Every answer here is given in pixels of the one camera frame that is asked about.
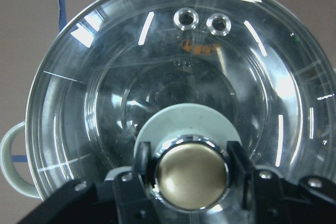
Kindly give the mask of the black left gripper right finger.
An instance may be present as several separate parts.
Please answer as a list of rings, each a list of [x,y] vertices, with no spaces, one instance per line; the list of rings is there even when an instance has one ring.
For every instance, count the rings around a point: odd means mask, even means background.
[[[297,184],[269,169],[257,169],[239,142],[226,144],[229,184],[248,223],[335,223],[335,183],[317,175]]]

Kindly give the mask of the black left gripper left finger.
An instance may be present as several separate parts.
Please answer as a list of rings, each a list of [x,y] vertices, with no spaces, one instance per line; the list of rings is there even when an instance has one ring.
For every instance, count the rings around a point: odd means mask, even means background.
[[[150,154],[150,142],[140,143],[132,167],[111,170],[100,184],[71,180],[20,223],[160,223],[145,191]]]

